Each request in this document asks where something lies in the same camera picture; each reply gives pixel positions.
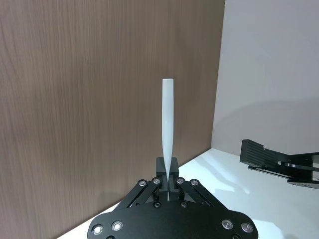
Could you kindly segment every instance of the white wall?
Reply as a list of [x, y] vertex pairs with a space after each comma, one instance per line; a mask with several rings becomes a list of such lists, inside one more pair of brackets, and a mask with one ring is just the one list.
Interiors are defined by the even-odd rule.
[[319, 151], [319, 1], [227, 0], [212, 147]]

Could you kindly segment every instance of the black aluminum part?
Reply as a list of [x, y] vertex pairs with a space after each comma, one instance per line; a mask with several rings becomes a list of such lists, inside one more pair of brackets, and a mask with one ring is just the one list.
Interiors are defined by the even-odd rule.
[[194, 190], [205, 200], [205, 202], [212, 206], [215, 207], [216, 209], [219, 210], [226, 210], [227, 208], [217, 199], [215, 198], [201, 183], [198, 181], [197, 185], [192, 185], [190, 183], [191, 187], [194, 188]]
[[114, 209], [114, 211], [120, 210], [123, 208], [128, 208], [131, 205], [133, 205], [134, 201], [143, 193], [143, 191], [148, 187], [148, 184], [150, 183], [150, 182], [147, 182], [145, 186], [140, 186], [139, 182], [141, 182], [141, 181], [147, 182], [144, 179], [139, 180], [136, 183], [136, 185], [134, 186], [134, 188], [126, 195], [126, 197]]
[[[223, 220], [231, 221], [232, 229], [222, 225]], [[112, 223], [120, 221], [123, 227], [112, 230]], [[251, 233], [244, 232], [242, 224], [252, 226]], [[102, 225], [99, 235], [93, 234], [95, 225]], [[126, 208], [97, 216], [90, 224], [88, 239], [257, 239], [258, 232], [253, 221], [243, 213], [217, 210], [215, 207], [180, 201], [163, 201], [160, 207], [145, 203], [138, 207]]]
[[[174, 180], [179, 175], [179, 169], [178, 169], [178, 162], [177, 158], [172, 157], [171, 158], [171, 164], [170, 164], [170, 170], [169, 170], [169, 176], [171, 177], [171, 180]], [[168, 190], [171, 190], [171, 200], [175, 200], [179, 196], [179, 192], [175, 190], [173, 185], [169, 185], [167, 183], [167, 175], [165, 170], [165, 163], [163, 157], [157, 157], [156, 158], [156, 177], [159, 178], [162, 182], [159, 190], [158, 190], [158, 196], [159, 200], [167, 200], [167, 192]]]
[[313, 167], [313, 158], [317, 155], [319, 152], [283, 154], [245, 139], [242, 141], [240, 162], [248, 164], [249, 169], [284, 177], [290, 184], [318, 189], [318, 181], [313, 181], [313, 172], [319, 171]]

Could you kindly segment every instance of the white tapered object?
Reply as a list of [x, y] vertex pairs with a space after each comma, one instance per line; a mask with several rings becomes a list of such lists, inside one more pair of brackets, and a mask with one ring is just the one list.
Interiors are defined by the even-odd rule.
[[174, 79], [163, 79], [161, 106], [161, 140], [167, 180], [173, 151]]

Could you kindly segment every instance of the wood grain panel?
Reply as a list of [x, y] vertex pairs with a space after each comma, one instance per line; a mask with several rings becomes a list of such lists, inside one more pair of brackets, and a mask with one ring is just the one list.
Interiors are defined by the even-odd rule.
[[210, 147], [224, 1], [0, 0], [0, 238], [55, 238]]

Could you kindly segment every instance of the bolt head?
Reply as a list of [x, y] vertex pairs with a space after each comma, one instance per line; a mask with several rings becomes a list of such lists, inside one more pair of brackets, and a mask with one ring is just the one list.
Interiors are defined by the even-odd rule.
[[231, 239], [240, 239], [240, 236], [238, 234], [234, 234]]
[[198, 185], [198, 181], [197, 181], [197, 180], [192, 180], [190, 183], [191, 183], [191, 185], [193, 185], [193, 186]]
[[221, 224], [222, 224], [223, 227], [224, 227], [225, 229], [227, 229], [227, 230], [230, 230], [230, 229], [233, 228], [233, 223], [232, 223], [230, 220], [228, 220], [228, 219], [223, 220], [223, 221], [221, 222]]
[[158, 179], [158, 178], [155, 178], [155, 179], [153, 180], [153, 183], [155, 183], [155, 184], [158, 184], [158, 183], [160, 183], [160, 179]]
[[160, 202], [154, 202], [153, 206], [155, 208], [160, 208], [161, 207], [161, 203]]
[[92, 233], [93, 233], [94, 235], [99, 235], [99, 234], [102, 233], [102, 231], [103, 231], [103, 226], [102, 226], [102, 225], [96, 225], [96, 226], [94, 226], [93, 229], [92, 229]]
[[181, 202], [180, 205], [182, 208], [187, 208], [187, 202]]
[[143, 187], [143, 186], [146, 185], [146, 182], [145, 182], [144, 180], [142, 180], [142, 181], [139, 182], [139, 185], [140, 185], [141, 187]]
[[123, 227], [123, 223], [121, 221], [115, 221], [112, 223], [112, 226], [111, 226], [112, 230], [114, 230], [114, 231], [118, 231], [122, 227]]
[[241, 229], [246, 233], [251, 233], [253, 231], [253, 226], [249, 223], [243, 223], [241, 225]]
[[182, 184], [182, 183], [184, 182], [184, 180], [183, 180], [182, 178], [178, 178], [178, 179], [176, 180], [176, 182], [177, 182], [178, 184]]

